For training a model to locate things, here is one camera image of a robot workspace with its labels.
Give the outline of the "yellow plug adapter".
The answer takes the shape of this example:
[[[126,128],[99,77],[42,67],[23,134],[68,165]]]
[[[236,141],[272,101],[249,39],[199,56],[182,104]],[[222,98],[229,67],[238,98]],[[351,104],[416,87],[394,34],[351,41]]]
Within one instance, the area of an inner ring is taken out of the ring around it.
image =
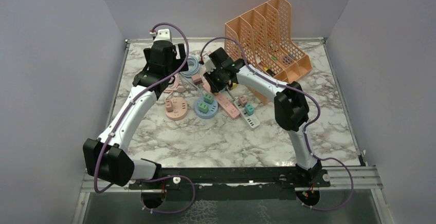
[[[234,90],[235,88],[237,88],[237,83],[232,83],[231,86],[228,88],[229,90]]]

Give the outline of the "pink plug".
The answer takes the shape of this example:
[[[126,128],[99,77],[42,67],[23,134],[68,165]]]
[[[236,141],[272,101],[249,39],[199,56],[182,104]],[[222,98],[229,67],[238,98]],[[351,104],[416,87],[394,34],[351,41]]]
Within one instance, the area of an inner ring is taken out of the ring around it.
[[[194,74],[192,77],[192,82],[197,85],[197,84],[201,84],[203,82],[201,76],[199,74]]]

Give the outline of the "dark green plug adapter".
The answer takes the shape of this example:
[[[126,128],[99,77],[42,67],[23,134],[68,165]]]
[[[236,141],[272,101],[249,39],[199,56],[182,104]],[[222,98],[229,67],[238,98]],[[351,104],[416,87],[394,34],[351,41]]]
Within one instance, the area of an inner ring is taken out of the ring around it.
[[[209,93],[205,93],[203,95],[203,101],[207,104],[212,104],[214,102],[213,95],[211,95]]]

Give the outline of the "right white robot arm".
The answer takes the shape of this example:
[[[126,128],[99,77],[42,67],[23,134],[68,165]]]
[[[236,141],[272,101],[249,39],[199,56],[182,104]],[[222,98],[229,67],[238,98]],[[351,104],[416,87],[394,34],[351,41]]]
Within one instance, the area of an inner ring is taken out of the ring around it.
[[[300,84],[279,81],[243,59],[234,61],[223,48],[201,57],[200,64],[206,69],[204,78],[211,92],[219,92],[231,84],[240,84],[273,101],[275,121],[287,131],[296,154],[297,181],[302,186],[314,183],[322,165],[313,154],[306,131],[310,108]]]

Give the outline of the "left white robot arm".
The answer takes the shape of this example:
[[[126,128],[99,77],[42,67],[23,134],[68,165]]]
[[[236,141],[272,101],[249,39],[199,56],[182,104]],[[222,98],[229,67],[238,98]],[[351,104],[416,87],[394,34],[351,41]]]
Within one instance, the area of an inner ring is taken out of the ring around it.
[[[96,138],[87,139],[83,154],[87,173],[94,178],[124,186],[142,180],[149,188],[161,184],[161,165],[128,155],[132,137],[149,109],[172,84],[174,76],[188,70],[187,42],[173,44],[170,29],[152,30],[151,47],[144,49],[145,67],[134,76],[130,93],[108,127]]]

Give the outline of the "blue round power strip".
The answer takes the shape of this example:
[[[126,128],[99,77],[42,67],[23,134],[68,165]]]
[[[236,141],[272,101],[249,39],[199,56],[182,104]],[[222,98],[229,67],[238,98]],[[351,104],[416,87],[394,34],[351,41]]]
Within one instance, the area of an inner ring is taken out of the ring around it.
[[[195,113],[202,119],[213,118],[219,109],[217,100],[211,94],[204,94],[194,104]]]

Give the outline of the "pink round power strip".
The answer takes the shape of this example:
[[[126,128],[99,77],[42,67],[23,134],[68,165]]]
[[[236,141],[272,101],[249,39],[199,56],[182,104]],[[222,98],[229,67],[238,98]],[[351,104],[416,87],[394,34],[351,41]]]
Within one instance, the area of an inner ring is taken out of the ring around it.
[[[173,121],[179,121],[185,118],[188,114],[187,101],[181,97],[170,98],[169,100],[172,101],[174,110],[171,113],[165,112],[166,117]]]

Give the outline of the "orange mesh file organizer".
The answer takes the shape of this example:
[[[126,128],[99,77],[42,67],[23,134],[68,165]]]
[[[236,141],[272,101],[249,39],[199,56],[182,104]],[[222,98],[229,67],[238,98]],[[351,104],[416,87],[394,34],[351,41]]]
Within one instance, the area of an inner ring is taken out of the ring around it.
[[[291,39],[292,7],[287,0],[269,0],[225,23],[225,50],[234,60],[242,57],[256,69],[287,83],[312,70],[309,56]]]

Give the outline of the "white power strip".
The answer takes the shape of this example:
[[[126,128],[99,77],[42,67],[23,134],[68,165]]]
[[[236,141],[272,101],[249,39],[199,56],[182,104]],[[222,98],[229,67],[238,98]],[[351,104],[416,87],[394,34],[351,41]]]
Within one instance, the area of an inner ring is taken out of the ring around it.
[[[239,103],[238,99],[234,100],[233,103],[235,107],[239,110],[242,119],[245,120],[251,130],[254,130],[260,126],[261,122],[255,116],[255,114],[249,115],[246,112],[245,108]]]

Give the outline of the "black mounting rail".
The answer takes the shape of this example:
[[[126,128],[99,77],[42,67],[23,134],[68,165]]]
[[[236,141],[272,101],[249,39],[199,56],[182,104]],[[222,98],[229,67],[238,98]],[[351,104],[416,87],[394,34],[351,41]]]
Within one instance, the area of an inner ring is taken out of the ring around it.
[[[157,181],[132,180],[129,190],[145,199],[190,200],[295,200],[297,192],[328,188],[328,172],[316,167],[305,177],[295,166],[162,168]]]

